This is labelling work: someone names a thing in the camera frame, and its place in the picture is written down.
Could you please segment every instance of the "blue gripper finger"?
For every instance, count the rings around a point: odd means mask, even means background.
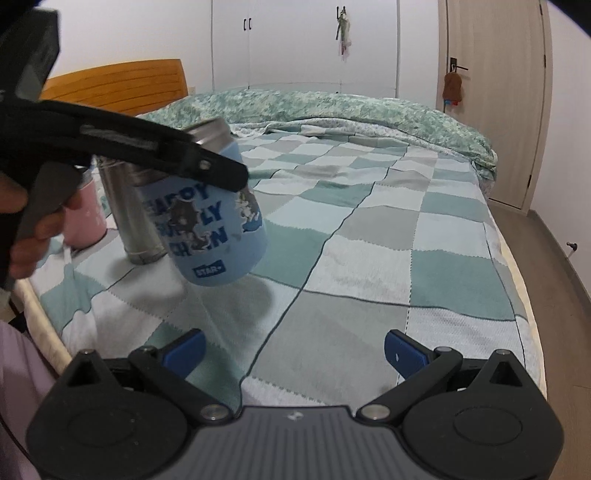
[[[433,359],[433,352],[415,342],[399,330],[390,330],[384,340],[386,360],[407,379],[426,367]]]
[[[206,344],[201,330],[190,330],[159,350],[160,364],[179,377],[187,378],[205,357]]]

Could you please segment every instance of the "white wardrobe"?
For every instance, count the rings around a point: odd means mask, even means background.
[[[396,97],[397,3],[346,0],[350,46],[328,0],[213,0],[215,91],[242,88]]]

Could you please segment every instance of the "blue cup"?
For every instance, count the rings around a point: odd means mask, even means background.
[[[190,132],[204,148],[242,163],[238,145],[222,119]],[[249,273],[261,260],[267,234],[248,187],[233,193],[136,167],[135,171],[131,167],[131,177],[166,250],[189,282],[224,285]]]

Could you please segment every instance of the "bed frame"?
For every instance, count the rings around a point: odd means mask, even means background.
[[[188,95],[179,59],[105,65],[48,79],[41,98],[128,115],[157,110]]]

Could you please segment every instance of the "hand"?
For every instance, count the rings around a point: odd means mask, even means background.
[[[27,205],[27,191],[0,172],[0,214],[17,213]],[[80,193],[76,192],[66,203],[69,209],[82,207]],[[39,220],[35,226],[35,237],[20,240],[10,251],[9,273],[12,278],[27,278],[35,271],[35,266],[43,258],[49,247],[49,239],[59,235],[64,228],[64,210],[60,209]]]

